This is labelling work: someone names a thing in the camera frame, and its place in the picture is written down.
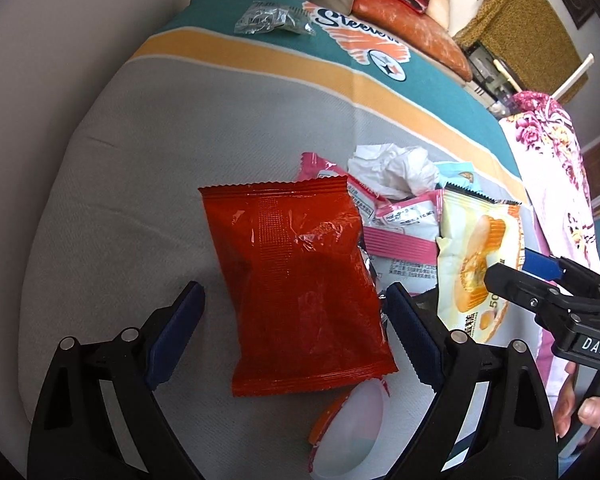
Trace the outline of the person's right hand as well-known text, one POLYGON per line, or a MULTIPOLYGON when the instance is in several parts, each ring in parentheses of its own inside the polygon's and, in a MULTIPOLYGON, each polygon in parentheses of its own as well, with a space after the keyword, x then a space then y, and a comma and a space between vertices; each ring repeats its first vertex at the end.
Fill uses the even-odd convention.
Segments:
POLYGON ((577 406, 576 393, 574 392, 573 379, 576 374, 577 364, 569 362, 566 365, 567 378, 560 388, 557 403, 553 412, 555 434, 558 438, 565 437, 570 429, 571 417, 578 415, 584 426, 592 428, 590 434, 600 428, 600 396, 591 396, 577 406))

